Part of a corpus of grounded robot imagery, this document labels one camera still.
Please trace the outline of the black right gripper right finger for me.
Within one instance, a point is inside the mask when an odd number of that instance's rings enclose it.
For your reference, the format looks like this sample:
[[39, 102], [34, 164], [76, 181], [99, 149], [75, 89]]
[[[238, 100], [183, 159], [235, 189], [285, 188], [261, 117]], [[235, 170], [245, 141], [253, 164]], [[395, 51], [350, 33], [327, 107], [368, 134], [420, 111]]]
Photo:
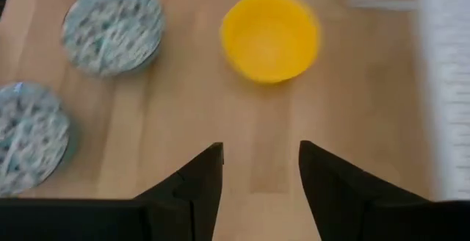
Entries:
[[322, 241], [398, 241], [398, 206], [426, 198], [366, 172], [311, 141], [299, 147], [300, 178]]

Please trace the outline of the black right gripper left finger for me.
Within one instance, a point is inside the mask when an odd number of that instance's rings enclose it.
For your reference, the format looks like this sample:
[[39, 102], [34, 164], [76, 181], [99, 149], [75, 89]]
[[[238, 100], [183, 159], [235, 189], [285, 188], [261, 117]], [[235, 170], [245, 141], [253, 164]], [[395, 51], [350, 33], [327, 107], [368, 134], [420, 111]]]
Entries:
[[138, 195], [151, 241], [212, 241], [223, 187], [223, 144], [212, 143]]

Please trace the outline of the teal mini bowl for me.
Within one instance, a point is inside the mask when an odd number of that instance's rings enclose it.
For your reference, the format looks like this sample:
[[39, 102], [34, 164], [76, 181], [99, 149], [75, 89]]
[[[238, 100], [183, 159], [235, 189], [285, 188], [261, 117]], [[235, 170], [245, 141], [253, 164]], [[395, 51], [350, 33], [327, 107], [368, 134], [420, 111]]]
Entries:
[[62, 101], [47, 87], [34, 82], [0, 87], [0, 197], [43, 183], [66, 156], [72, 130]]
[[76, 0], [65, 14], [61, 41], [75, 68], [117, 76], [148, 66], [164, 29], [160, 0]]

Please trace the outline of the yellow mini bowl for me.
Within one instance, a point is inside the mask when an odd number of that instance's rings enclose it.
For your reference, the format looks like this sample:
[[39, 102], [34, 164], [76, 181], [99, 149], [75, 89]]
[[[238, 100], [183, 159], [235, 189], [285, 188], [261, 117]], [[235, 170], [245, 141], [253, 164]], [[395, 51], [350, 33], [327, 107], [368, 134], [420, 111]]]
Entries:
[[227, 61], [246, 79], [276, 84], [299, 76], [321, 48], [316, 13], [302, 0], [240, 0], [223, 17]]

